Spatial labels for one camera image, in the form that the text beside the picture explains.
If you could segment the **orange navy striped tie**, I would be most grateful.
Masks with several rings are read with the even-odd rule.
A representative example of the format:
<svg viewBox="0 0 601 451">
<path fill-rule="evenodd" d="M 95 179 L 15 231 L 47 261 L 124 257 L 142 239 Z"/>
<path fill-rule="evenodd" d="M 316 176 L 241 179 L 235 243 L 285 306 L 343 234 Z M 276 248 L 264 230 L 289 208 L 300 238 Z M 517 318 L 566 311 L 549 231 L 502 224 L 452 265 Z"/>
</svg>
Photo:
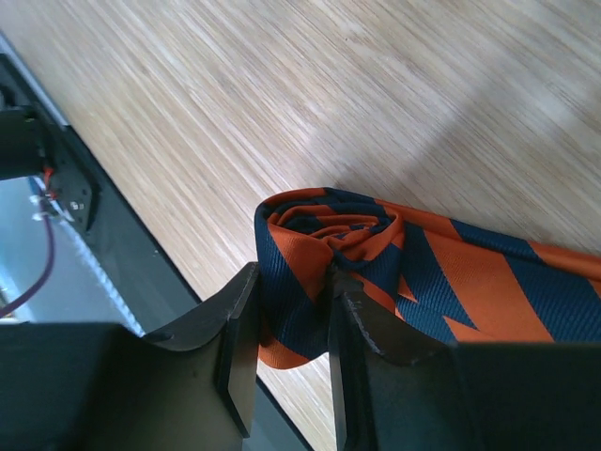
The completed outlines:
<svg viewBox="0 0 601 451">
<path fill-rule="evenodd" d="M 264 326 L 277 369 L 327 349 L 327 272 L 442 342 L 596 342 L 600 260 L 333 188 L 277 194 L 254 214 Z"/>
</svg>

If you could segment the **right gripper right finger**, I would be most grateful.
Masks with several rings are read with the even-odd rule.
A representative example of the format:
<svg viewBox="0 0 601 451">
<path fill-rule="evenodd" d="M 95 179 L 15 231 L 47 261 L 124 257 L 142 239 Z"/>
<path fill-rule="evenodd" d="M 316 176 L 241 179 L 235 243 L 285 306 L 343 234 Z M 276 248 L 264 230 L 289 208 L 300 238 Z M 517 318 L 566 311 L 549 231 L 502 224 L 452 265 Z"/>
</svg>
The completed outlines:
<svg viewBox="0 0 601 451">
<path fill-rule="evenodd" d="M 596 344 L 446 345 L 328 271 L 341 450 L 596 450 Z"/>
</svg>

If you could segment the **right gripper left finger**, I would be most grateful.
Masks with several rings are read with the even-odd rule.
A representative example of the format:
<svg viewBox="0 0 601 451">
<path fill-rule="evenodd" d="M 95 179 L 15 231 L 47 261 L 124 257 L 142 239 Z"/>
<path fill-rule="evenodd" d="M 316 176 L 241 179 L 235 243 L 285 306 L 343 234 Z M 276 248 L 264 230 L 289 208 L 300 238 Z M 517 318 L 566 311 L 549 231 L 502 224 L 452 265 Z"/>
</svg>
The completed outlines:
<svg viewBox="0 0 601 451">
<path fill-rule="evenodd" d="M 259 268 L 145 336 L 116 323 L 1 329 L 5 450 L 239 450 L 254 416 Z"/>
</svg>

